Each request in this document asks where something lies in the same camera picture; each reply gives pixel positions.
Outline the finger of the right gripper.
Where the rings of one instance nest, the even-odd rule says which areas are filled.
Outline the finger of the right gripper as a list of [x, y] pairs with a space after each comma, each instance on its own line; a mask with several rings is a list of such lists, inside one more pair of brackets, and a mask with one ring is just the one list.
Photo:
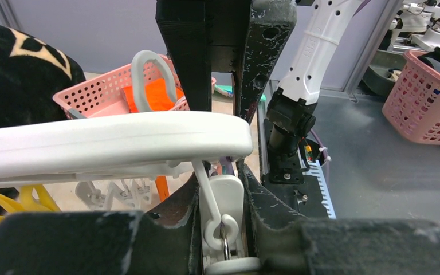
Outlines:
[[205, 1], [156, 2], [156, 23], [193, 111], [211, 111]]
[[262, 93], [297, 22], [295, 1], [251, 1], [239, 64], [234, 115], [251, 123]]

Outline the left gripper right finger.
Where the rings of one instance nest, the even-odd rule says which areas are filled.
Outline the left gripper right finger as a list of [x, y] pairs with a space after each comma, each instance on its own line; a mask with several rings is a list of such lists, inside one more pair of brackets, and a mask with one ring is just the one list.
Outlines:
[[248, 251], [262, 274], [440, 274], [440, 226], [423, 219], [308, 218], [239, 177], [248, 206]]

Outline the white clip hanger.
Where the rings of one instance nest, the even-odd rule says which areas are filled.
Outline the white clip hanger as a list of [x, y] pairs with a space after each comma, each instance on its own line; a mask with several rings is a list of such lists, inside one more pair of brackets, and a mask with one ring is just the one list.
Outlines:
[[175, 100], [165, 60], [150, 50], [138, 52], [131, 64], [137, 113], [0, 128], [0, 188], [178, 176], [191, 162], [236, 160], [253, 152], [250, 125], [240, 117], [152, 111], [140, 75], [147, 62], [159, 68]]

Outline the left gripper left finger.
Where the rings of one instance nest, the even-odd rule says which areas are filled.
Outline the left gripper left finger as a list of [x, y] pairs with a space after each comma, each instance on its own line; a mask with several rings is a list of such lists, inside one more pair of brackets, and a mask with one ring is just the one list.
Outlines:
[[148, 212], [19, 213], [0, 223], [0, 274], [200, 274], [195, 176]]

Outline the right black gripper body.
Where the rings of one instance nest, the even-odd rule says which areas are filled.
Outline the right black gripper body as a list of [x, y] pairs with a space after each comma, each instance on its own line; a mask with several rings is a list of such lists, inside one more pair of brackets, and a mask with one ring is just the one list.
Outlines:
[[243, 69], [251, 1], [205, 1], [206, 72]]

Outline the purple clothespin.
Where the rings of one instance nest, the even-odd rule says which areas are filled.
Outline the purple clothespin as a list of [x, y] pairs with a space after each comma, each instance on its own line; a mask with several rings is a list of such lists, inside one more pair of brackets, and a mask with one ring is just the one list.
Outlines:
[[219, 159], [219, 163], [222, 169], [222, 175], [235, 175], [233, 168], [233, 158], [229, 156], [224, 156]]

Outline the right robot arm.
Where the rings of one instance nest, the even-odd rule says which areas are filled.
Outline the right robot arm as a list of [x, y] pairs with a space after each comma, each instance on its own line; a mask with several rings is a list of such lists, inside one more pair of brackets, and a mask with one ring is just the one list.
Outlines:
[[269, 77], [297, 22], [312, 16], [267, 110], [267, 176], [302, 184], [299, 145], [315, 124], [321, 83], [362, 1], [157, 1], [155, 19], [193, 111], [211, 110], [214, 72], [230, 73], [234, 114], [251, 122]]

